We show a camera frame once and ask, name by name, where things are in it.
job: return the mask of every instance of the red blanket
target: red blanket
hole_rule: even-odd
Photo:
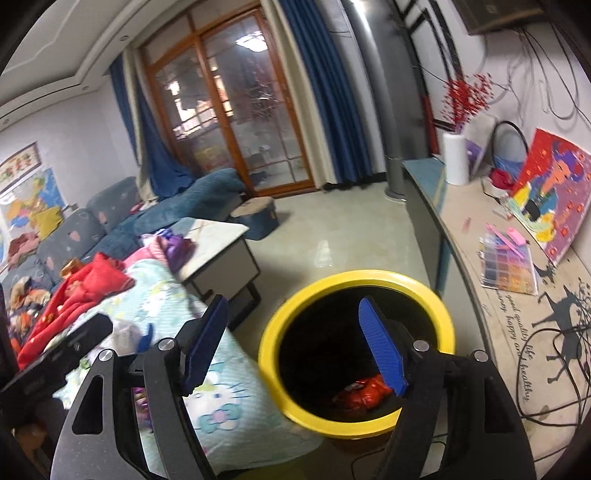
[[[123,262],[99,252],[92,262],[65,279],[18,354],[18,366],[25,368],[43,353],[55,335],[106,296],[131,288],[135,280],[122,272],[124,268]]]

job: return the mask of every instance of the glass door panel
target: glass door panel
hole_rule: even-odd
[[[255,190],[310,180],[255,17],[245,17],[209,36],[204,46]]]
[[[202,173],[234,167],[195,49],[167,63],[156,73],[156,82],[183,160]],[[222,102],[232,116],[228,99]]]

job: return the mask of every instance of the pink clothing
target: pink clothing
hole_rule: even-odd
[[[15,268],[22,255],[37,250],[39,241],[39,237],[35,232],[24,233],[11,240],[8,247],[8,269]]]
[[[138,260],[145,260],[146,258],[158,260],[160,263],[162,263],[162,265],[166,265],[166,267],[168,267],[168,260],[166,259],[165,253],[167,247],[168,240],[166,240],[163,236],[154,235],[152,240],[149,241],[146,246],[136,250],[125,260],[123,260],[125,268],[129,268]]]

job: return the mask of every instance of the ceiling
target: ceiling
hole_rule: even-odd
[[[100,88],[119,53],[187,0],[56,0],[0,76],[0,130],[66,98]]]

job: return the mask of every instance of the wall-mounted device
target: wall-mounted device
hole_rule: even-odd
[[[469,35],[543,20],[544,11],[536,0],[453,0]]]

